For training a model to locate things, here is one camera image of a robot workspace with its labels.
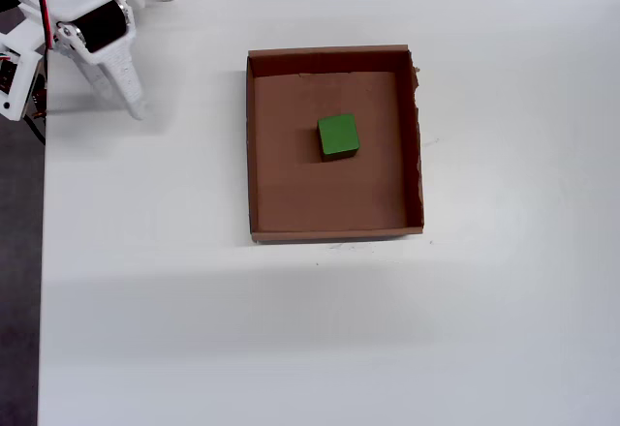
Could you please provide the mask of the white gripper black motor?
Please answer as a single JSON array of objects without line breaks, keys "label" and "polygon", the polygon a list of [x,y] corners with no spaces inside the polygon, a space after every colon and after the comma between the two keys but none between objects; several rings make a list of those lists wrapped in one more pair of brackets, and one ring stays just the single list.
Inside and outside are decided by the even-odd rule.
[{"label": "white gripper black motor", "polygon": [[97,102],[124,107],[137,120],[147,115],[140,78],[133,64],[133,12],[125,0],[19,0],[18,59],[40,61],[61,50],[88,81]]}]

